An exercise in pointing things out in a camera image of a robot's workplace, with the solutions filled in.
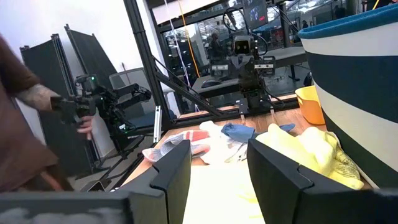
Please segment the screen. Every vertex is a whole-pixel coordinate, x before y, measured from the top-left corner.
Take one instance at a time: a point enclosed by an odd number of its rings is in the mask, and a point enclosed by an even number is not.
[[[244,0],[244,15],[250,29],[257,29],[268,23],[267,7],[261,0]]]

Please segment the table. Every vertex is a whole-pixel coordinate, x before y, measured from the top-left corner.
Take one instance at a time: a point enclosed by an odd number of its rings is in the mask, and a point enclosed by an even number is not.
[[[263,57],[266,57],[266,56],[274,56],[275,57],[276,68],[290,65],[290,69],[292,71],[291,78],[293,78],[293,80],[295,80],[295,81],[298,81],[298,80],[295,77],[294,64],[307,61],[307,58],[305,56],[305,50],[303,47],[287,47],[287,48],[282,48],[282,49],[270,50]],[[213,96],[220,96],[220,95],[224,95],[227,93],[233,93],[233,92],[239,91],[239,84],[238,84],[237,78],[223,81],[219,85],[202,88],[201,87],[202,84],[205,81],[210,80],[210,79],[214,79],[214,77],[211,77],[211,76],[200,77],[193,84],[192,88],[197,93],[199,93],[201,96],[203,96],[205,98],[210,98]]]
[[[278,111],[275,113],[275,119],[278,124],[294,123],[296,125],[296,127],[294,127],[292,132],[290,132],[294,136],[301,134],[308,127],[315,126],[315,125],[311,125],[310,123],[308,123],[305,120],[305,118],[302,116],[299,108],[292,109],[292,110]],[[241,119],[232,119],[232,120],[227,120],[227,121],[220,121],[220,122],[217,122],[216,124],[217,125],[225,125],[227,123],[242,124],[243,122]],[[262,114],[259,116],[252,116],[252,117],[248,117],[245,119],[245,125],[254,127],[256,132],[267,131],[268,125],[270,125],[271,123],[274,123],[274,119],[271,116],[271,114]],[[326,131],[325,125],[317,125],[316,127],[322,131]],[[178,129],[169,130],[162,137],[162,139],[156,144],[155,148],[156,149],[160,148],[160,146],[163,144],[163,142],[171,135],[178,134],[178,133],[180,133],[182,131],[186,131],[186,130],[197,130],[197,129],[199,129],[199,125],[191,126],[191,127],[187,127],[187,128],[178,128]],[[206,164],[205,164],[205,162],[203,162],[202,159],[195,158],[192,160],[192,165],[193,166],[205,166]],[[152,166],[152,164],[149,161],[143,160],[137,166],[137,168],[133,171],[133,173],[126,179],[126,181],[123,183],[123,185],[132,181],[137,176],[141,175],[143,172],[145,172],[151,166]]]

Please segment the striped laundry basket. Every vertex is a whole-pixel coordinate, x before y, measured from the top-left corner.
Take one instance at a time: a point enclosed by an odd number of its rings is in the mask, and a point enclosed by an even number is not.
[[[378,187],[398,187],[398,4],[301,30],[326,126]]]

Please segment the workstation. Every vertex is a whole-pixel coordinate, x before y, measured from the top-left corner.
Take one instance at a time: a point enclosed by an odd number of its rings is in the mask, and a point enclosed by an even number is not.
[[[102,47],[97,35],[71,30],[68,21],[64,35],[76,54],[74,62],[67,60],[60,35],[51,36],[46,45],[21,48],[25,65],[64,98],[53,102],[61,118],[40,113],[41,127],[48,147],[74,179],[69,180],[83,180],[84,186],[75,189],[80,192],[0,194],[0,220],[396,223],[398,120],[391,110],[396,101],[391,92],[398,88],[394,81],[398,53],[391,47],[393,38],[386,45],[377,37],[381,32],[394,36],[398,7],[347,12],[341,19],[332,12],[333,21],[313,19],[311,27],[301,30],[303,19],[291,19],[292,15],[323,6],[330,9],[332,2],[303,1],[306,10],[301,10],[300,1],[254,0],[236,2],[235,7],[217,1],[191,10],[184,1],[147,1],[143,7],[125,0],[142,68],[126,69],[124,62],[122,70],[116,69],[117,54],[105,53],[111,47]],[[348,11],[354,1],[344,4]],[[199,20],[193,16],[218,5],[222,10],[211,10]],[[181,10],[177,16],[174,6]],[[158,10],[167,11],[168,21],[159,19]],[[221,26],[234,26],[238,32],[228,34],[229,55],[219,61],[207,55],[208,66],[199,71],[204,59],[197,53],[203,51],[187,27],[217,17],[219,11]],[[256,32],[256,26],[277,20],[268,13],[272,11],[280,16],[283,38],[278,49],[272,49],[276,45],[270,44],[272,38]],[[164,35],[169,26],[172,37]],[[181,28],[185,35],[178,35]],[[295,35],[302,46],[294,42]],[[173,37],[173,44],[166,47],[164,42]],[[264,39],[267,50],[257,38]],[[368,49],[353,44],[369,38],[375,44]],[[188,43],[187,50],[179,43]],[[52,76],[54,69],[46,69],[50,63],[59,65],[58,78]],[[73,74],[72,63],[80,64],[83,73]],[[180,65],[181,71],[174,71]],[[298,76],[295,69],[307,66]],[[273,91],[275,82],[269,81],[278,76],[298,85],[278,94]],[[304,83],[304,77],[312,82]],[[211,79],[219,83],[203,87]],[[222,106],[210,99],[236,92],[236,98]],[[183,109],[184,104],[193,105],[193,110]],[[101,118],[114,155],[102,155],[98,133],[83,140],[74,132],[74,125],[87,114]],[[71,148],[78,150],[68,154]],[[105,161],[111,161],[110,167]]]

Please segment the wooden tabletop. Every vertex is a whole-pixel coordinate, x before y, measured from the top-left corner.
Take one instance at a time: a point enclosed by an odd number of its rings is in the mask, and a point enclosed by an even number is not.
[[[304,130],[306,130],[308,127],[311,126],[316,126],[322,131],[326,131],[326,126],[325,125],[311,125],[310,123],[305,120],[305,118],[302,116],[300,109],[292,109],[292,110],[285,110],[285,111],[279,111],[275,113],[275,119],[277,121],[277,124],[282,125],[282,124],[290,124],[294,123],[296,126],[294,129],[290,132],[293,136],[296,136],[298,134],[303,133]],[[274,122],[274,118],[271,116],[271,114],[262,114],[259,116],[251,116],[245,119],[245,122],[241,119],[232,119],[232,120],[227,120],[227,121],[220,121],[216,122],[217,125],[223,126],[228,123],[233,123],[233,124],[245,124],[246,126],[253,127],[256,132],[261,133],[264,131],[267,131],[268,125]],[[156,144],[155,148],[159,149],[163,142],[171,135],[178,134],[182,131],[186,130],[199,130],[199,125],[196,126],[191,126],[187,128],[178,128],[178,129],[173,129],[167,131],[167,133],[162,137],[162,139]],[[141,175],[143,172],[145,172],[147,169],[151,167],[151,163],[144,159],[134,170],[134,172],[126,179],[126,181],[123,183],[126,184],[136,178],[137,176]],[[192,160],[192,165],[193,166],[203,166],[206,165],[202,159],[200,158],[195,158]]]

